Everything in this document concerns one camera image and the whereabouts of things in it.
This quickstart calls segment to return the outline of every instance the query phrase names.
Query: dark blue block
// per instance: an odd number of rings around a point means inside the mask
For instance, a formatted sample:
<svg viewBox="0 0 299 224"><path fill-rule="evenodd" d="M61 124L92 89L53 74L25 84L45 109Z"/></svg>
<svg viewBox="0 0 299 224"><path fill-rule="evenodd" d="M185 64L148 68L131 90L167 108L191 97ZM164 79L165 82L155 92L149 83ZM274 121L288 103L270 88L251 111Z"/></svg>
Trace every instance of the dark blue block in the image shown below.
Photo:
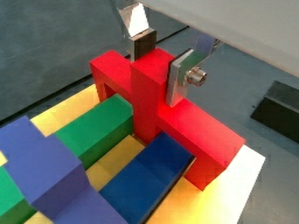
<svg viewBox="0 0 299 224"><path fill-rule="evenodd" d="M29 204L51 219L89 185L80 160L56 136L4 165Z"/></svg>
<svg viewBox="0 0 299 224"><path fill-rule="evenodd" d="M0 129L0 149L8 160L19 158L44 139L43 133L24 116Z"/></svg>
<svg viewBox="0 0 299 224"><path fill-rule="evenodd" d="M163 133L100 190L128 223L145 221L191 161L192 154Z"/></svg>
<svg viewBox="0 0 299 224"><path fill-rule="evenodd" d="M185 165L192 160L192 154L163 132L135 159L169 185L181 176Z"/></svg>
<svg viewBox="0 0 299 224"><path fill-rule="evenodd" d="M53 220L55 224L127 223L92 187L88 187Z"/></svg>
<svg viewBox="0 0 299 224"><path fill-rule="evenodd" d="M133 160L99 193L128 223L143 223L164 188L165 184Z"/></svg>

